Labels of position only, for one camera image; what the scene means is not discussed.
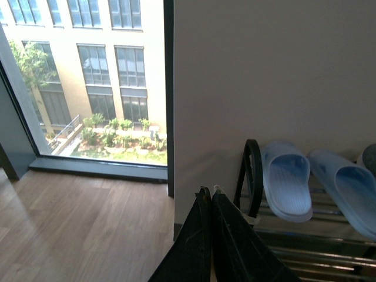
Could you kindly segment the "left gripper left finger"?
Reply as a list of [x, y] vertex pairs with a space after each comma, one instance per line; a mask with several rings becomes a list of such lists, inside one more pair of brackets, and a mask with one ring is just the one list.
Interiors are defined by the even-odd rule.
[[211, 196], [201, 187], [172, 247], [150, 281], [210, 281]]

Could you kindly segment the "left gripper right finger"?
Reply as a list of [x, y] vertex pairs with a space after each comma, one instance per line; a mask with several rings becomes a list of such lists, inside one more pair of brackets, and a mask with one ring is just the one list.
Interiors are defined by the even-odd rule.
[[214, 186], [211, 200], [217, 281], [300, 281], [264, 244], [221, 186]]

